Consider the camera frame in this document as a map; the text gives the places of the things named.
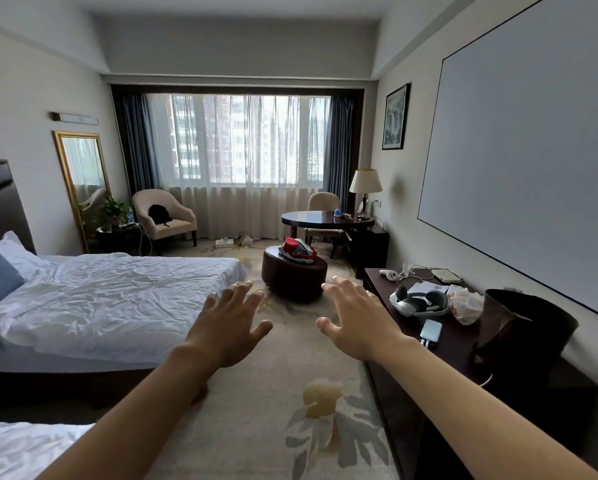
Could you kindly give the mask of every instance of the black backpack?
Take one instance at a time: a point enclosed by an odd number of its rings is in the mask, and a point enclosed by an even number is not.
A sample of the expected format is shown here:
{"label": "black backpack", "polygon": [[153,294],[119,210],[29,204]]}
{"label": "black backpack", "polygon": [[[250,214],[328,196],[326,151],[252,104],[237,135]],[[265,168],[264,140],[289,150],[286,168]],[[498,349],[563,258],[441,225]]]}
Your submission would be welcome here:
{"label": "black backpack", "polygon": [[150,217],[156,225],[163,224],[166,227],[170,227],[166,222],[170,222],[172,217],[168,214],[168,209],[159,204],[154,204],[148,209],[148,217]]}

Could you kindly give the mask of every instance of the blue curtain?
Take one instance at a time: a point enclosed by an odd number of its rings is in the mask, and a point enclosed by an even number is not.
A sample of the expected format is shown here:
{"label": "blue curtain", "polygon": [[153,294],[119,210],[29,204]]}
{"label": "blue curtain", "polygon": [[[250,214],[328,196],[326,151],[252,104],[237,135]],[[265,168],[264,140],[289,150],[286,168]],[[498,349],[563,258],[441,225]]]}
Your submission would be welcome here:
{"label": "blue curtain", "polygon": [[354,99],[332,98],[323,169],[323,189],[339,197],[344,212],[351,212],[348,205],[353,202],[349,198],[353,110]]}
{"label": "blue curtain", "polygon": [[158,189],[159,170],[156,159],[152,157],[155,150],[146,96],[127,94],[123,103],[130,152],[126,159],[129,163],[127,173],[130,193],[134,195],[139,190]]}

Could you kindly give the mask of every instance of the mirror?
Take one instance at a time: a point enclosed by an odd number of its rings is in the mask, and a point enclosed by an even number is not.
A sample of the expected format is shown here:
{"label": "mirror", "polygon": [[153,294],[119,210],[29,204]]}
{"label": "mirror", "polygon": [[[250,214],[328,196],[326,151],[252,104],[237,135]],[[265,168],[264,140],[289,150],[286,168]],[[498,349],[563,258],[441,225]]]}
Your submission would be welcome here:
{"label": "mirror", "polygon": [[99,212],[110,197],[101,141],[96,133],[53,131],[63,178],[79,229],[83,251],[95,239]]}

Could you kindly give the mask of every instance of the plastic bag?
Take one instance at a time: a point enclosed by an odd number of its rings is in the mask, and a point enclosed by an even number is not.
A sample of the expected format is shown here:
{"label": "plastic bag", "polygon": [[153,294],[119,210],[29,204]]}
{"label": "plastic bag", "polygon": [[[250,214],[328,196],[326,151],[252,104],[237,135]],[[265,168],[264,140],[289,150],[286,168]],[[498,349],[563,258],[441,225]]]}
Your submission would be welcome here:
{"label": "plastic bag", "polygon": [[485,297],[479,293],[470,293],[467,288],[452,285],[447,291],[450,311],[463,325],[472,325],[483,313]]}

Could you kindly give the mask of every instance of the gold mirror frame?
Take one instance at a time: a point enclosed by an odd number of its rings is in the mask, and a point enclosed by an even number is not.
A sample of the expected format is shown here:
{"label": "gold mirror frame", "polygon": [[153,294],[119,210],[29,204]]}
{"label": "gold mirror frame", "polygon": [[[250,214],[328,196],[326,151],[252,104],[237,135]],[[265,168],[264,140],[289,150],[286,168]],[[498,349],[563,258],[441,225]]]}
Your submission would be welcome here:
{"label": "gold mirror frame", "polygon": [[88,239],[86,237],[86,231],[83,228],[83,218],[81,217],[81,212],[79,210],[79,201],[77,199],[77,193],[75,192],[74,182],[72,180],[72,176],[70,173],[70,167],[68,165],[68,158],[65,153],[65,148],[63,146],[62,138],[87,138],[87,139],[96,139],[97,140],[97,150],[99,151],[99,161],[101,162],[101,169],[103,172],[104,182],[106,183],[106,193],[108,193],[108,198],[110,198],[110,183],[108,182],[108,172],[106,171],[106,163],[103,160],[103,149],[101,148],[101,138],[99,137],[98,133],[75,133],[70,131],[52,131],[53,137],[55,139],[55,146],[57,149],[57,154],[59,156],[59,163],[61,163],[61,170],[63,173],[63,180],[65,182],[66,190],[68,190],[68,198],[70,199],[70,205],[72,207],[72,214],[74,216],[74,222],[77,225],[77,229],[79,231],[79,236],[81,238],[81,243],[83,246],[83,252],[89,253],[90,250],[88,248]]}

